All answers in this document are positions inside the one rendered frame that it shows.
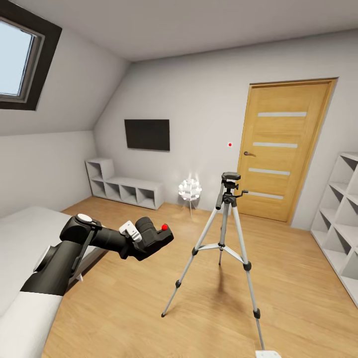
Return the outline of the camera tripod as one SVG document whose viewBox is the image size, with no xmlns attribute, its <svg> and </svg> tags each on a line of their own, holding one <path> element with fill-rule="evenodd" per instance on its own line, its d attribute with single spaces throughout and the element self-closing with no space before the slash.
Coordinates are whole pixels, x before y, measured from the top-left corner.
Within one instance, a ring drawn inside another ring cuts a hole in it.
<svg viewBox="0 0 358 358">
<path fill-rule="evenodd" d="M 244 270 L 247 272 L 247 278 L 248 278 L 250 293 L 251 293 L 251 297 L 252 297 L 252 303 L 253 303 L 253 308 L 254 308 L 254 317 L 256 318 L 256 322 L 257 322 L 257 326 L 258 326 L 259 336 L 260 336 L 261 345 L 262 345 L 262 351 L 264 351 L 265 347 L 264 347 L 263 337 L 262 337 L 262 333 L 261 333 L 261 327 L 260 327 L 260 323 L 259 323 L 259 319 L 261 318 L 261 312 L 257 308 L 257 305 L 256 305 L 255 294 L 254 294 L 252 279 L 251 279 L 251 275 L 250 275 L 250 270 L 252 269 L 252 264 L 247 259 L 247 252 L 246 252 L 245 242 L 244 242 L 244 238 L 243 238 L 243 233 L 242 233 L 242 228 L 241 228 L 241 223 L 240 223 L 240 218 L 239 218 L 239 213 L 237 210 L 237 203 L 236 203 L 236 198 L 242 197 L 243 193 L 248 193 L 249 191 L 243 190 L 241 195 L 237 195 L 237 196 L 234 196 L 231 193 L 231 189 L 236 188 L 236 190 L 238 190 L 239 184 L 235 185 L 235 180 L 240 180 L 240 179 L 241 179 L 241 175 L 239 175 L 236 172 L 227 172 L 227 173 L 224 172 L 222 174 L 221 191 L 218 196 L 216 206 L 215 206 L 214 210 L 211 211 L 212 212 L 211 217 L 210 217 L 209 221 L 207 222 L 207 225 L 206 225 L 197 245 L 192 250 L 192 256 L 190 257 L 190 260 L 188 261 L 188 264 L 186 265 L 186 267 L 182 273 L 182 276 L 175 283 L 176 288 L 175 288 L 170 300 L 168 301 L 164 312 L 161 314 L 161 317 L 165 316 L 165 312 L 168 309 L 170 302 L 172 301 L 177 289 L 180 287 L 181 282 L 182 282 L 191 262 L 193 261 L 195 255 L 197 255 L 199 251 L 203 251 L 203 250 L 220 249 L 219 265 L 221 265 L 222 251 L 229 253 L 231 256 L 236 258 L 239 262 L 241 262 L 244 265 Z M 224 192 L 224 194 L 223 194 L 224 187 L 227 188 L 227 191 Z M 218 213 L 218 210 L 221 209 L 223 202 L 224 202 L 224 212 L 223 212 L 223 222 L 222 222 L 222 227 L 221 227 L 220 242 L 218 244 L 209 244 L 209 245 L 202 246 L 202 242 L 203 242 L 216 214 Z M 239 241 L 240 241 L 240 245 L 241 245 L 242 256 L 239 256 L 236 252 L 234 252 L 233 250 L 231 250 L 230 248 L 228 248 L 225 245 L 226 226 L 227 226 L 227 219 L 228 219 L 230 204 L 232 205 L 232 213 L 235 216 L 236 228 L 237 228 Z"/>
</svg>

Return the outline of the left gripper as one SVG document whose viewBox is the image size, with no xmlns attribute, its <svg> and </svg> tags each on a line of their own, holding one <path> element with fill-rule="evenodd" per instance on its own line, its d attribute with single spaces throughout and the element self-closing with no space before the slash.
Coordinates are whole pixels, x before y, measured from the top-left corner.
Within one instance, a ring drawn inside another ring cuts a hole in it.
<svg viewBox="0 0 358 358">
<path fill-rule="evenodd" d="M 127 259 L 128 256 L 145 256 L 146 252 L 134 246 L 133 240 L 119 231 L 110 229 L 110 235 L 103 249 L 116 251 L 122 259 Z"/>
</svg>

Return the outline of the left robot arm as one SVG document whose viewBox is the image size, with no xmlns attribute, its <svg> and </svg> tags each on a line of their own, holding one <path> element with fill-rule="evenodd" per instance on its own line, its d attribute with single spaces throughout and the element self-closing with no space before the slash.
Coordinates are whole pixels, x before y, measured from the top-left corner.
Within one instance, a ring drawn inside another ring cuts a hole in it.
<svg viewBox="0 0 358 358">
<path fill-rule="evenodd" d="M 0 319 L 0 358 L 41 358 L 58 309 L 88 246 L 116 251 L 122 259 L 145 256 L 134 246 L 142 237 L 128 221 L 119 231 L 106 228 L 84 214 L 72 216 L 49 245 L 33 274 Z"/>
</svg>

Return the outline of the digital camera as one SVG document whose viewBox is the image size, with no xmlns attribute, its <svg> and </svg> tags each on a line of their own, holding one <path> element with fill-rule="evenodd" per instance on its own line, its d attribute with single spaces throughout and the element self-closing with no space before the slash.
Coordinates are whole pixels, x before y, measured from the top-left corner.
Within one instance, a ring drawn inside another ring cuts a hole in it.
<svg viewBox="0 0 358 358">
<path fill-rule="evenodd" d="M 149 217 L 139 219 L 135 228 L 139 231 L 142 241 L 133 241 L 134 246 L 146 252 L 145 256 L 134 256 L 139 261 L 154 254 L 174 239 L 173 232 L 166 223 L 161 230 L 156 230 Z"/>
</svg>

